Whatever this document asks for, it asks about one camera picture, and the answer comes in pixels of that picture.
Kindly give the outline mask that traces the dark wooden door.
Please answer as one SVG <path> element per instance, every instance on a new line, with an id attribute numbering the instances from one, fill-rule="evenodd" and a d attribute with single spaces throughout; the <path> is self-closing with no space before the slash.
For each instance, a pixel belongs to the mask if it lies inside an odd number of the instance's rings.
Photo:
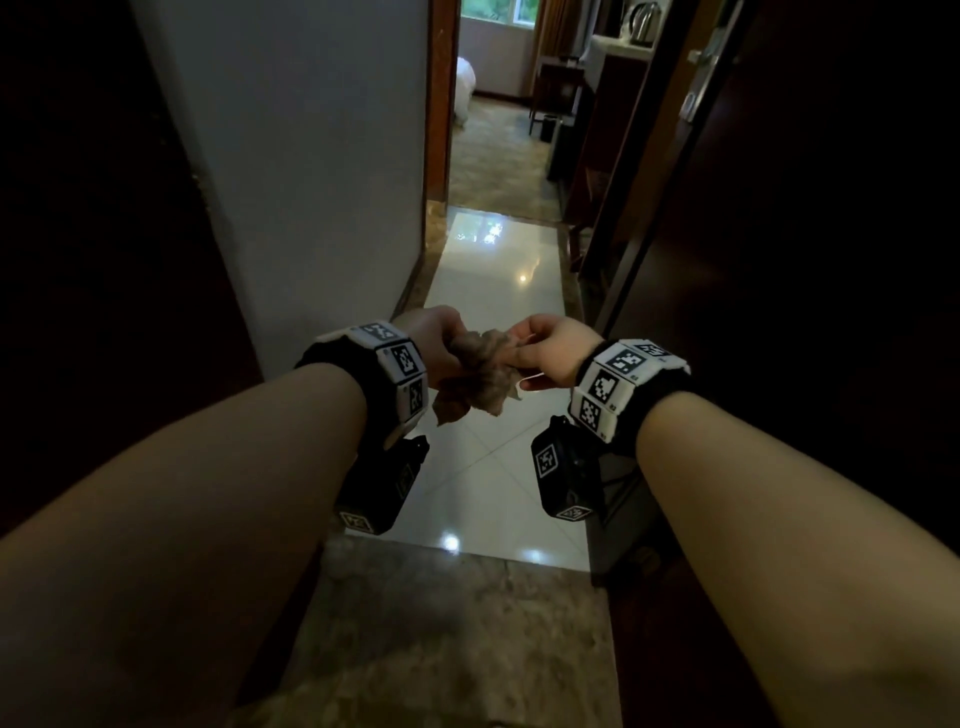
<path id="1" fill-rule="evenodd" d="M 960 555 L 960 0 L 725 0 L 705 48 L 597 328 Z"/>

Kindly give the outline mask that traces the dark wooden chair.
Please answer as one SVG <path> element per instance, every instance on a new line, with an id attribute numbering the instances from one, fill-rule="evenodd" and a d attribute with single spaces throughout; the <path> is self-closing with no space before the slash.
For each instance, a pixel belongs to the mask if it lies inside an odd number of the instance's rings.
<path id="1" fill-rule="evenodd" d="M 569 116 L 573 113 L 584 79 L 584 66 L 577 55 L 538 57 L 531 91 L 529 136 L 538 121 L 544 122 L 550 116 Z"/>

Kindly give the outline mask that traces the person's right forearm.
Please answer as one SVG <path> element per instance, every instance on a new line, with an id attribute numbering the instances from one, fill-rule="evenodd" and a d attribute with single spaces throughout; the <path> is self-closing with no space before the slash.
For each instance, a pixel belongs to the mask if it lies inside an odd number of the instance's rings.
<path id="1" fill-rule="evenodd" d="M 960 557 L 854 482 L 690 393 L 636 457 L 790 728 L 960 728 Z"/>

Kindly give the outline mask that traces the person's right hand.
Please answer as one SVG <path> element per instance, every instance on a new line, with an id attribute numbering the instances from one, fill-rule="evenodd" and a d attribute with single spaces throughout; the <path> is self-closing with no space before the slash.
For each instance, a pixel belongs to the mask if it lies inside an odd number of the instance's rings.
<path id="1" fill-rule="evenodd" d="M 509 334 L 515 343 L 501 352 L 502 363 L 542 371 L 554 381 L 554 389 L 573 387 L 583 363 L 605 342 L 585 323 L 549 313 L 527 317 Z"/>

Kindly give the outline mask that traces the silver electric kettle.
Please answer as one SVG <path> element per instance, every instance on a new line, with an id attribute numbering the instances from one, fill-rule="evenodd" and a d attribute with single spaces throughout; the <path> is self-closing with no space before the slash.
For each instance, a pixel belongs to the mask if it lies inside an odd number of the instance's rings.
<path id="1" fill-rule="evenodd" d="M 664 21 L 665 8 L 659 0 L 638 0 L 623 18 L 621 39 L 632 46 L 654 49 Z"/>

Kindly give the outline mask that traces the white bed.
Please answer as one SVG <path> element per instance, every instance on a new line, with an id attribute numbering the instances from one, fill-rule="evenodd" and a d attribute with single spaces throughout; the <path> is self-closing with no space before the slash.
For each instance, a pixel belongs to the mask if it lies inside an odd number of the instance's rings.
<path id="1" fill-rule="evenodd" d="M 476 89 L 474 67 L 462 57 L 457 57 L 457 67 L 454 79 L 453 120 L 460 127 L 464 127 L 470 116 L 470 103 Z"/>

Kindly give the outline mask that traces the dark wooden desk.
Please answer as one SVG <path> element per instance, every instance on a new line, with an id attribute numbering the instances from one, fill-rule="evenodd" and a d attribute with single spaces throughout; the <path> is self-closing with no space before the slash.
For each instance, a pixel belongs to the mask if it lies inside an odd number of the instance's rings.
<path id="1" fill-rule="evenodd" d="M 573 114 L 558 121 L 548 167 L 564 224 L 593 224 L 602 197 L 595 182 L 615 170 L 653 57 L 652 47 L 605 35 L 587 43 Z"/>

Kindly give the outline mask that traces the wrist marker band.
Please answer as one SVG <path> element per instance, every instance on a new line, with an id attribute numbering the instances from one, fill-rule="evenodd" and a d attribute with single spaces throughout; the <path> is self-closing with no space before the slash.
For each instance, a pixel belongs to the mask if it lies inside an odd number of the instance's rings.
<path id="1" fill-rule="evenodd" d="M 647 416 L 680 392 L 695 392 L 686 360 L 648 339 L 609 340 L 582 361 L 568 414 L 609 452 L 634 457 Z"/>
<path id="2" fill-rule="evenodd" d="M 359 452 L 390 450 L 414 430 L 428 401 L 426 365 L 412 339 L 388 321 L 372 321 L 323 334 L 295 368 L 326 363 L 347 372 L 366 400 Z"/>

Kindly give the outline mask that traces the right wrist marker band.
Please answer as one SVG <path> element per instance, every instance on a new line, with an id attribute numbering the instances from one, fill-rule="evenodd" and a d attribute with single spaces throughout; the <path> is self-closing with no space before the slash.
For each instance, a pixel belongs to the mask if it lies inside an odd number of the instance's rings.
<path id="1" fill-rule="evenodd" d="M 568 414 L 609 452 L 634 457 L 647 416 L 680 392 L 695 392 L 686 360 L 648 339 L 609 340 L 582 361 Z"/>

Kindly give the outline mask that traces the person's left forearm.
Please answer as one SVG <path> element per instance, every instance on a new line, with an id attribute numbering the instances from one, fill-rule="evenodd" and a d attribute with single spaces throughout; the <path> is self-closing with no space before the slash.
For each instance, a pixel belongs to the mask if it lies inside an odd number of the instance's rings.
<path id="1" fill-rule="evenodd" d="M 0 540 L 0 728 L 221 728 L 367 405 L 309 365 L 150 435 Z"/>

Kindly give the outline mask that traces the brown cloth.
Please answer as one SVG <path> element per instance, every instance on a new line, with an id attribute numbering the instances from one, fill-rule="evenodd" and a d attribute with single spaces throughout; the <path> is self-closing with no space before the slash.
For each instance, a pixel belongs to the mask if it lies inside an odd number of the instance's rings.
<path id="1" fill-rule="evenodd" d="M 474 409 L 498 417 L 508 400 L 522 399 L 522 373 L 503 359 L 519 343 L 498 329 L 469 331 L 450 342 L 450 353 L 460 362 L 462 374 L 440 383 L 432 404 L 439 427 L 462 420 Z"/>

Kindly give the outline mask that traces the wooden door frame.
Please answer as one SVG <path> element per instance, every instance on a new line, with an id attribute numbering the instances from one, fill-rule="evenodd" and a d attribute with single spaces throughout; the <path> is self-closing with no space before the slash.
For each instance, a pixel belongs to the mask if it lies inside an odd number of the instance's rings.
<path id="1" fill-rule="evenodd" d="M 428 0 L 423 158 L 425 212 L 446 215 L 462 0 Z"/>

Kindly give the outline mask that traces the left wrist marker band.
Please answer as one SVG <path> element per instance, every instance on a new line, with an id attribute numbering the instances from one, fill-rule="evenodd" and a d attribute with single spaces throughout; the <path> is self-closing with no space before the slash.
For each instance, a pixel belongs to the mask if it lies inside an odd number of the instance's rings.
<path id="1" fill-rule="evenodd" d="M 347 372 L 366 400 L 359 452 L 390 450 L 414 430 L 428 401 L 426 365 L 412 339 L 388 321 L 372 321 L 323 334 L 295 368 L 326 363 Z"/>

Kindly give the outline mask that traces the window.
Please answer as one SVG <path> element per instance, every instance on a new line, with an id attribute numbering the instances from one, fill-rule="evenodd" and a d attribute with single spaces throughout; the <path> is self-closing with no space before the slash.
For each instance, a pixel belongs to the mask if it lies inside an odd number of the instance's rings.
<path id="1" fill-rule="evenodd" d="M 461 0 L 463 18 L 499 23 L 532 30 L 541 0 Z"/>

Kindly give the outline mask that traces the person's left hand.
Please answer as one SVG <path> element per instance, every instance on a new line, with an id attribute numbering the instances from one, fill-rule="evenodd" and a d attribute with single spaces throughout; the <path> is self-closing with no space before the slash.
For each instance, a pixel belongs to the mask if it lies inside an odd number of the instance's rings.
<path id="1" fill-rule="evenodd" d="M 438 305 L 412 309 L 393 318 L 390 323 L 406 334 L 417 347 L 432 390 L 438 391 L 445 381 L 464 376 L 461 361 L 450 350 L 450 343 L 467 333 L 456 308 Z"/>

